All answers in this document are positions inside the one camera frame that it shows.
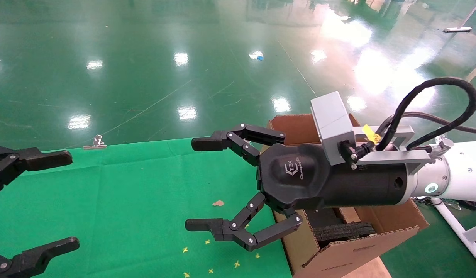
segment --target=box flap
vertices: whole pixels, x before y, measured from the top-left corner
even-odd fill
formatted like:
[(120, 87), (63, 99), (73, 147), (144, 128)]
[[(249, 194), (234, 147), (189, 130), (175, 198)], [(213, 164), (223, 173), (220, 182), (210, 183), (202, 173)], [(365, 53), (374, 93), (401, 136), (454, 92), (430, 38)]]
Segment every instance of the box flap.
[[(300, 225), (296, 232), (282, 238), (293, 273), (300, 271), (302, 265), (314, 257), (320, 250), (317, 239), (313, 235), (312, 226), (308, 222), (307, 214), (304, 210), (296, 210), (296, 213), (303, 217), (303, 224)], [(275, 211), (274, 217), (276, 222), (286, 219), (286, 216)]]
[(330, 243), (303, 269), (296, 271), (294, 278), (342, 277), (403, 243), (417, 232), (418, 227), (410, 227), (363, 239)]
[(429, 226), (420, 209), (409, 199), (402, 205), (356, 207), (356, 213), (362, 221), (370, 222), (378, 233), (392, 232), (406, 227)]
[(380, 257), (376, 257), (342, 278), (391, 278), (391, 275)]
[[(353, 126), (360, 126), (353, 115), (349, 114), (349, 119)], [(320, 142), (311, 114), (275, 116), (272, 121), (269, 121), (268, 128), (284, 132), (285, 145)]]
[(354, 208), (339, 208), (338, 209), (342, 219), (344, 219), (344, 223), (351, 223), (351, 222), (360, 222), (360, 217), (358, 217), (358, 213)]

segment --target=metal bracket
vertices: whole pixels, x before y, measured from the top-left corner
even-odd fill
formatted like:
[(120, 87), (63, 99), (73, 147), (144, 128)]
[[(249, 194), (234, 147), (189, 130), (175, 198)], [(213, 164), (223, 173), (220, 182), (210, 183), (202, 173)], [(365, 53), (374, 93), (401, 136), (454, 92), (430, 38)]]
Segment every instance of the metal bracket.
[[(372, 127), (372, 130), (377, 130), (379, 127)], [(365, 133), (363, 132), (363, 127), (353, 127), (354, 136), (356, 139), (359, 138), (366, 138)], [(398, 150), (406, 150), (406, 145), (408, 144), (409, 140), (413, 138), (415, 135), (415, 131), (409, 125), (399, 125), (397, 130), (394, 134), (393, 146), (395, 146)]]
[(92, 146), (84, 146), (84, 149), (105, 149), (107, 145), (102, 141), (102, 135), (96, 135), (93, 137)]

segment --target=black cable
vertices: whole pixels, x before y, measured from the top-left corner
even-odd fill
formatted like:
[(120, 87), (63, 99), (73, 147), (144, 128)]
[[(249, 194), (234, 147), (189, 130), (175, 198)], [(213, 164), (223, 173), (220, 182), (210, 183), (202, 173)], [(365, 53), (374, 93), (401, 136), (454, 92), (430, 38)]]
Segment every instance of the black cable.
[(426, 141), (429, 141), (439, 135), (442, 135), (446, 132), (453, 130), (454, 128), (458, 127), (459, 125), (467, 121), (476, 111), (476, 89), (471, 83), (463, 79), (455, 78), (455, 77), (441, 77), (441, 78), (434, 78), (434, 79), (427, 80), (421, 83), (420, 85), (416, 86), (413, 90), (411, 90), (411, 92), (409, 92), (409, 94), (406, 95), (406, 97), (404, 97), (404, 99), (401, 101), (400, 105), (397, 106), (393, 120), (388, 126), (387, 133), (384, 135), (384, 137), (382, 138), (382, 140), (376, 147), (377, 151), (384, 150), (389, 144), (389, 142), (391, 141), (391, 139), (394, 137), (397, 126), (399, 125), (399, 122), (401, 121), (402, 114), (404, 113), (405, 109), (409, 106), (411, 101), (424, 89), (430, 88), (436, 85), (453, 85), (453, 86), (458, 86), (459, 88), (462, 88), (468, 94), (468, 98), (469, 98), (468, 106), (466, 107), (464, 113), (462, 113), (462, 115), (459, 116), (457, 119), (450, 122), (448, 125), (445, 125), (444, 127), (441, 127), (435, 131), (432, 131), (416, 139), (415, 141), (413, 141), (412, 143), (406, 146), (407, 150), (410, 150), (422, 143), (425, 143)]
[[(392, 121), (393, 117), (394, 117), (394, 115), (385, 119), (381, 123), (379, 128), (377, 129), (377, 132), (375, 132), (375, 133), (379, 134), (380, 136), (384, 136), (384, 134), (386, 132), (386, 129), (391, 124), (391, 121)], [(440, 124), (440, 125), (448, 125), (450, 123), (450, 122), (444, 120), (443, 118), (439, 118), (437, 116), (433, 116), (433, 115), (423, 113), (423, 112), (416, 112), (416, 111), (404, 112), (402, 114), (402, 118), (406, 118), (406, 117), (414, 117), (414, 118), (425, 119), (425, 120), (432, 121), (432, 122)], [(476, 134), (476, 128), (464, 127), (462, 125), (459, 125), (459, 126), (455, 127), (455, 129), (459, 130), (459, 131), (464, 131), (464, 132), (469, 132), (469, 133)]]
[(431, 201), (431, 200), (432, 200), (431, 197), (425, 197), (425, 198), (423, 198), (423, 199), (418, 199), (418, 198), (416, 198), (416, 197), (411, 197), (411, 198), (413, 199), (413, 202), (414, 202), (415, 204), (424, 203), (424, 204), (426, 204), (427, 206), (437, 206), (437, 205), (440, 205), (440, 204), (442, 204), (442, 203), (444, 202), (444, 200), (441, 199), (441, 200), (440, 200), (440, 203), (434, 204), (434, 203), (432, 203), (432, 201)]

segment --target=metal clip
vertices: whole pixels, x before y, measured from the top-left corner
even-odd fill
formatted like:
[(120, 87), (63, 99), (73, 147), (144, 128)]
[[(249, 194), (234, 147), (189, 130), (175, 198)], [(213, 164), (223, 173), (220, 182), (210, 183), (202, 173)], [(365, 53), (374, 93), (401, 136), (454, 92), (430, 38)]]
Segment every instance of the metal clip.
[(102, 141), (102, 135), (96, 135), (93, 137), (93, 145), (92, 146), (84, 146), (84, 149), (105, 149), (107, 145), (104, 144)]

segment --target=green floor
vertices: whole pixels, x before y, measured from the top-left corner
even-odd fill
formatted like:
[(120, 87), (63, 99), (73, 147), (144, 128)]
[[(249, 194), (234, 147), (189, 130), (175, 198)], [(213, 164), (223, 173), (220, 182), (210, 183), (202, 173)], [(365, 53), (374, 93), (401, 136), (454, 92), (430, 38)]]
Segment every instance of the green floor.
[[(338, 90), (377, 125), (432, 77), (476, 86), (476, 0), (0, 0), (0, 145), (42, 150), (205, 136), (307, 113)], [(411, 108), (447, 119), (453, 88)], [(418, 134), (436, 126), (403, 120)], [(476, 114), (467, 125), (476, 127)], [(451, 132), (455, 141), (476, 136)], [(476, 277), (476, 261), (433, 208), (432, 225), (383, 260), (394, 277)], [(465, 227), (476, 212), (456, 212)]]

